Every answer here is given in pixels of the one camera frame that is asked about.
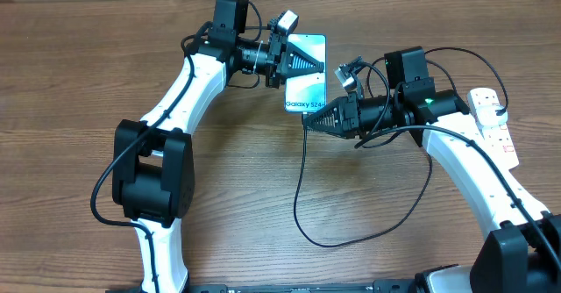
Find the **Galaxy S24 smartphone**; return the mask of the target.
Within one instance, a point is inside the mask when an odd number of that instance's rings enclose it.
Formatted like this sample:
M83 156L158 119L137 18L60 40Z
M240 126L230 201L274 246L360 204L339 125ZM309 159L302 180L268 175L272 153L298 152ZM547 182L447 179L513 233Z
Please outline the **Galaxy S24 smartphone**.
M322 73L288 78L285 84L284 107L288 112L316 112L326 104L327 96L327 38L324 34L290 34L288 44L324 63Z

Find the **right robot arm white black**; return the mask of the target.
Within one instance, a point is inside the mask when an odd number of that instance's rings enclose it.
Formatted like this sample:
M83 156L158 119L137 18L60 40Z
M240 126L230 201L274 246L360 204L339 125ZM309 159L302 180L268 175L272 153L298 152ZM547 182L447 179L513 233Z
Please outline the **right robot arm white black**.
M560 218L513 177L497 146L484 134L501 129L507 108L494 96L464 101L454 89L439 91L419 46L384 56L381 78L387 92L357 93L354 60L337 69L346 95L308 115L306 131L323 132L359 145L409 133L430 161L439 163L478 221L484 243L470 266L450 265L420 272L408 281L380 280L375 291L557 292L560 289Z

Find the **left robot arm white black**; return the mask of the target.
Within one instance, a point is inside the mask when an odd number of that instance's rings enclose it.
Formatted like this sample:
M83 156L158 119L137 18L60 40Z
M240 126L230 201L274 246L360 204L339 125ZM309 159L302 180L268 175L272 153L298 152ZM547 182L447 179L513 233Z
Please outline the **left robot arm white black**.
M213 18L181 41L181 72L156 106L116 128L113 158L101 173L121 206L121 226L138 236L144 277L141 292L185 292L181 224L195 190L192 137L213 100L236 73L284 89L284 108L302 115L326 101L327 39L299 33L299 18L283 11L259 23L267 40L248 39L250 0L216 0Z

